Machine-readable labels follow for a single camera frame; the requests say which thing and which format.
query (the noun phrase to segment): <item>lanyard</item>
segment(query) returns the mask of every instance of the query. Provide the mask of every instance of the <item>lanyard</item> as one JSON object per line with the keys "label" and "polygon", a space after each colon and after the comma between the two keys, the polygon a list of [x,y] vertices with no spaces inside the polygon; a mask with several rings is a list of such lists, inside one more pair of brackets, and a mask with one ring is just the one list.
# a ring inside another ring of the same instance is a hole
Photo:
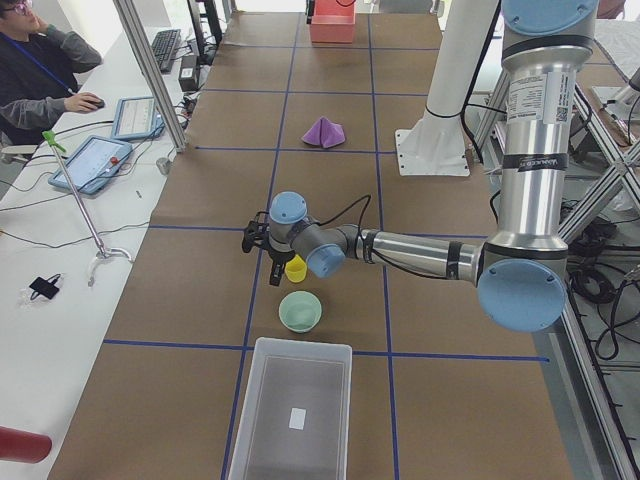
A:
{"label": "lanyard", "polygon": [[55,73],[53,73],[46,66],[44,66],[36,57],[31,55],[31,53],[28,52],[22,45],[20,45],[18,42],[16,42],[13,38],[9,38],[8,36],[6,36],[4,33],[2,33],[1,35],[9,43],[13,44],[14,47],[16,47],[18,50],[20,50],[24,54],[25,57],[27,57],[29,60],[31,60],[33,63],[35,63],[36,66],[38,68],[40,68],[40,70],[42,70],[44,73],[46,73],[56,83],[60,84],[67,92],[69,92],[71,95],[75,94],[75,92],[71,89],[71,87],[69,87],[66,83],[64,83],[62,80],[60,80],[60,78],[58,78],[58,76]]}

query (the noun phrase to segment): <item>keyboard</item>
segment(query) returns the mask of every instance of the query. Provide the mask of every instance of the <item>keyboard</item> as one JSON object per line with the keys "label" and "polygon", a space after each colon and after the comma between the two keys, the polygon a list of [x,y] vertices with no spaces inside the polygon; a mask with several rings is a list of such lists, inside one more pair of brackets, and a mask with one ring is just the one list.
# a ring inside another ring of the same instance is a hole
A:
{"label": "keyboard", "polygon": [[180,30],[162,30],[154,37],[151,50],[153,50],[161,73],[171,72],[179,45]]}

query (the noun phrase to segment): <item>white desk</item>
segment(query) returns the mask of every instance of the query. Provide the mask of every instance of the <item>white desk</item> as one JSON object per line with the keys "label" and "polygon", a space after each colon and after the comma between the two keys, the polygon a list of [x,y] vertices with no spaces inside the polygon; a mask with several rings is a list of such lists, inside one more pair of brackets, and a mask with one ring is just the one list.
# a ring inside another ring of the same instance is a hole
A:
{"label": "white desk", "polygon": [[[160,29],[149,30],[152,37]],[[180,62],[165,75],[169,94],[177,104],[182,92],[177,81]],[[88,115],[68,113],[54,128],[112,120],[121,97],[149,95],[126,37],[115,42],[104,64],[95,69],[83,87],[106,102],[106,107]],[[89,134],[109,136],[111,125],[77,130],[57,137],[73,151]],[[140,146],[137,156],[148,146]],[[137,161],[131,174],[113,179],[95,198],[85,204],[99,231],[149,220],[166,178],[155,161],[173,157],[168,134],[157,138]],[[38,153],[50,153],[43,147]],[[57,169],[53,158],[34,160],[15,182],[28,188],[43,172]],[[24,205],[62,195],[45,178],[28,193],[11,189],[0,209]],[[72,196],[41,205],[0,212],[0,229],[20,237],[48,244],[61,244],[90,235]],[[108,247],[126,248],[137,254],[146,227],[103,236]],[[69,427],[98,349],[126,283],[131,264],[114,258],[96,271],[92,288],[87,286],[87,267],[97,248],[93,240],[61,249],[36,247],[0,235],[0,425],[43,433],[53,440],[49,456],[30,465],[0,461],[0,478],[42,480],[54,463]],[[53,301],[21,306],[22,289],[37,277],[63,273],[63,285]]]}

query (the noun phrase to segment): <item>green bowl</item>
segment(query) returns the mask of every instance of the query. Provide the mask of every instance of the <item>green bowl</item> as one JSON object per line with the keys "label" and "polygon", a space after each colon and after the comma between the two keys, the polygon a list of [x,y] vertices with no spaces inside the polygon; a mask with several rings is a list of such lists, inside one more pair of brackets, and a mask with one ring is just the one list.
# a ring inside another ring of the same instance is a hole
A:
{"label": "green bowl", "polygon": [[320,321],[322,305],[313,293],[299,290],[282,299],[278,314],[282,324],[289,330],[306,333]]}

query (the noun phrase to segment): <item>yellow cup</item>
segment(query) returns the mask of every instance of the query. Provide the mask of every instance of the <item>yellow cup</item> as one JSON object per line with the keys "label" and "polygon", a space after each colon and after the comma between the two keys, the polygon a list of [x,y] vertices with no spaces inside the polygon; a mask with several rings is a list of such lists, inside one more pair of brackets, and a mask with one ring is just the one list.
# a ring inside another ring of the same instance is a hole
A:
{"label": "yellow cup", "polygon": [[296,255],[284,266],[284,274],[291,283],[300,283],[307,276],[307,264],[300,255]]}

